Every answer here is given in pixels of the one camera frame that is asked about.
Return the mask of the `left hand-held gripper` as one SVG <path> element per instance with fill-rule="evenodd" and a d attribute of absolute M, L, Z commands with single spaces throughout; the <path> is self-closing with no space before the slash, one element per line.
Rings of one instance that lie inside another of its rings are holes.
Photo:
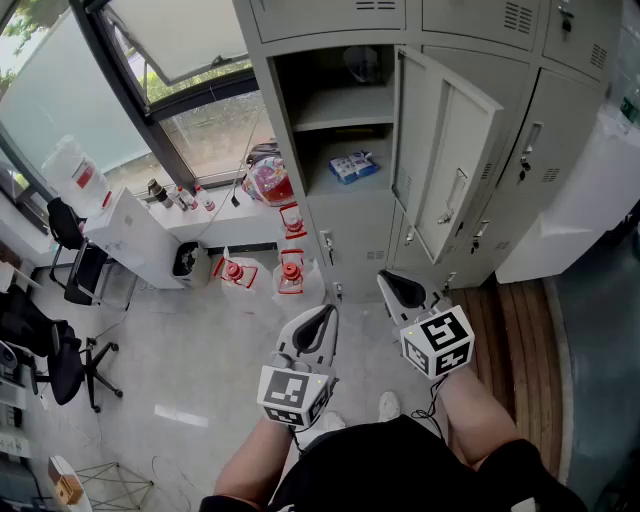
<path fill-rule="evenodd" d="M 330 366 L 338 327 L 334 305 L 313 307 L 284 326 L 277 351 L 260 374 L 257 404 L 266 419 L 294 428 L 316 423 L 337 382 Z M 290 355 L 305 355 L 306 362 Z"/>

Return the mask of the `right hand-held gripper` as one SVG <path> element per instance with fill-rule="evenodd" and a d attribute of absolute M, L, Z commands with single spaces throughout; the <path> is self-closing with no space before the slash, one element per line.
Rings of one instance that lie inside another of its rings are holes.
<path fill-rule="evenodd" d="M 381 270 L 377 283 L 396 325 L 408 320 L 408 310 L 426 308 L 427 293 L 419 282 Z M 447 297 L 400 329 L 399 338 L 403 357 L 431 381 L 468 364 L 475 343 L 462 307 Z"/>

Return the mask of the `grey metal locker cabinet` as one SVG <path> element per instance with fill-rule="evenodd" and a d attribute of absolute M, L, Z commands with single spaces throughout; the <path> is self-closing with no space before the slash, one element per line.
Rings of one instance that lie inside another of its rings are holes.
<path fill-rule="evenodd" d="M 321 273 L 345 302 L 377 300 L 378 271 L 416 270 L 449 288 L 493 275 L 580 156 L 605 96 L 623 0 L 233 0 Z M 558 6 L 570 11 L 561 29 Z M 349 46 L 379 46 L 386 82 L 359 84 Z M 406 45 L 503 108 L 464 227 L 437 263 L 391 191 L 395 52 Z M 336 128 L 369 126 L 372 137 Z M 331 159 L 371 153 L 379 170 L 343 185 Z M 531 169 L 522 182 L 520 158 Z M 474 237 L 479 249 L 470 254 Z"/>

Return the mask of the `blue and white packet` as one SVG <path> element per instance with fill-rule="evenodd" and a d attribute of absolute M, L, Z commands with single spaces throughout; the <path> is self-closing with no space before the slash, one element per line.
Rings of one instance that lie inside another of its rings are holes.
<path fill-rule="evenodd" d="M 357 151 L 346 157 L 331 159 L 328 163 L 329 171 L 343 185 L 351 184 L 360 178 L 375 174 L 379 166 L 372 160 L 371 153 Z"/>

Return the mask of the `person's right forearm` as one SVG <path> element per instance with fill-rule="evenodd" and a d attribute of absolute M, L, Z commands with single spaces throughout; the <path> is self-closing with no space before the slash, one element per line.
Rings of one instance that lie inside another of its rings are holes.
<path fill-rule="evenodd" d="M 513 419 L 468 366 L 448 374 L 439 397 L 461 451 L 474 469 L 501 446 L 520 439 Z"/>

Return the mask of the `white window ledge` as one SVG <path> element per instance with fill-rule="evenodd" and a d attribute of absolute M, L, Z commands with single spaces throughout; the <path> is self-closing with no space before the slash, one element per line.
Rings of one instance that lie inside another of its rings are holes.
<path fill-rule="evenodd" d="M 231 247 L 276 242 L 282 232 L 282 221 L 275 207 L 251 199 L 239 188 L 232 202 L 230 187 L 208 191 L 215 209 L 212 212 L 199 206 L 195 210 L 181 211 L 172 206 L 167 209 L 152 203 L 150 213 L 180 242 L 197 240 L 203 247 Z"/>

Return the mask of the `white black trash bin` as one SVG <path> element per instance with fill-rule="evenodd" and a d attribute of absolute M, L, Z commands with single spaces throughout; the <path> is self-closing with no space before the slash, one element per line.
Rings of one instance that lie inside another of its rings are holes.
<path fill-rule="evenodd" d="M 207 250 L 197 241 L 186 242 L 178 247 L 172 267 L 172 277 L 190 288 L 208 284 L 212 259 Z"/>

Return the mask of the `person's black clothing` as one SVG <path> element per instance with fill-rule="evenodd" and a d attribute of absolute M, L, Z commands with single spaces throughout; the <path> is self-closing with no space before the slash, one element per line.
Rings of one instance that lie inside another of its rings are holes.
<path fill-rule="evenodd" d="M 526 440 L 479 468 L 402 415 L 322 435 L 266 500 L 267 512 L 587 512 Z"/>

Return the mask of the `pink cartoon print bag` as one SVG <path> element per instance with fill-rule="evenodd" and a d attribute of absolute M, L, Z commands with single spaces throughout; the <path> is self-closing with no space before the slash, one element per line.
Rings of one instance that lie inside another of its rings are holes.
<path fill-rule="evenodd" d="M 268 156 L 248 167 L 242 190 L 253 200 L 281 207 L 295 200 L 289 176 L 280 156 Z"/>

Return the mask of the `dark thermos bottle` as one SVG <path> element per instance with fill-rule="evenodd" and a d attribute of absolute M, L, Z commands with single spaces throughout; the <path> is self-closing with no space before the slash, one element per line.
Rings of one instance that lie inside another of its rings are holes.
<path fill-rule="evenodd" d="M 148 182 L 147 190 L 148 194 L 166 209 L 170 209 L 173 206 L 173 201 L 169 197 L 167 190 L 156 179 L 151 179 Z"/>

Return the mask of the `black office chair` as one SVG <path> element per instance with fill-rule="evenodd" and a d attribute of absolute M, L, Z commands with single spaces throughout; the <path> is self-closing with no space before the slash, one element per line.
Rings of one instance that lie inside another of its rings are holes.
<path fill-rule="evenodd" d="M 98 381 L 117 398 L 123 397 L 123 391 L 116 388 L 98 371 L 98 366 L 109 352 L 118 352 L 119 345 L 108 342 L 93 355 L 97 345 L 95 338 L 87 338 L 88 346 L 81 348 L 81 340 L 66 321 L 55 322 L 52 326 L 53 351 L 47 356 L 48 382 L 58 405 L 66 405 L 79 392 L 83 383 L 87 385 L 89 404 L 95 413 L 101 408 L 95 402 L 95 382 Z"/>

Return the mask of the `white round side table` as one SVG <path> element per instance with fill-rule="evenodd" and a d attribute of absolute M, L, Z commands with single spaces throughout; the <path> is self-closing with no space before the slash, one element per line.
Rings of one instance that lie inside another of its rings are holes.
<path fill-rule="evenodd" d="M 74 475 L 76 475 L 78 477 L 78 479 L 80 481 L 80 478 L 79 478 L 78 474 L 76 473 L 76 471 L 71 467 L 71 465 L 62 456 L 54 455 L 54 456 L 51 456 L 49 458 L 47 472 L 48 472 L 49 480 L 50 480 L 51 484 L 53 485 L 54 499 L 62 507 L 62 510 L 64 512 L 93 512 L 93 508 L 92 508 L 90 499 L 89 499 L 89 497 L 88 497 L 88 495 L 86 493 L 86 490 L 84 488 L 84 485 L 82 483 L 81 484 L 82 484 L 82 487 L 83 487 L 83 490 L 84 490 L 84 496 L 76 505 L 62 505 L 56 499 L 55 484 L 56 484 L 56 481 L 59 478 L 60 474 L 74 474 Z"/>

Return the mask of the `small wooden box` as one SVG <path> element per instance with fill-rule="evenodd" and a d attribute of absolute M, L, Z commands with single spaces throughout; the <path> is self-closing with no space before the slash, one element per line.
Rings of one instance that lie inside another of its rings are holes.
<path fill-rule="evenodd" d="M 55 484 L 56 499 L 62 505 L 76 505 L 84 496 L 84 490 L 74 474 L 60 474 Z"/>

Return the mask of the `clear water jug red label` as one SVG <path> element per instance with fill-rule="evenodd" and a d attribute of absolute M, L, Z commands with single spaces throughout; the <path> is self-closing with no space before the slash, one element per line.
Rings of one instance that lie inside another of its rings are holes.
<path fill-rule="evenodd" d="M 72 135 L 58 141 L 41 171 L 61 200 L 82 218 L 99 216 L 111 198 L 106 177 Z"/>

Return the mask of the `white cubby shelf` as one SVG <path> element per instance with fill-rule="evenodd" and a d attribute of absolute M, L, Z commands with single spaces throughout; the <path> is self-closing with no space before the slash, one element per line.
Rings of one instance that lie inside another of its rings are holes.
<path fill-rule="evenodd" d="M 25 283 L 24 290 L 27 290 L 29 286 L 41 288 L 40 284 L 16 269 L 10 263 L 0 261 L 0 293 L 7 293 L 9 287 L 17 280 L 22 280 Z"/>

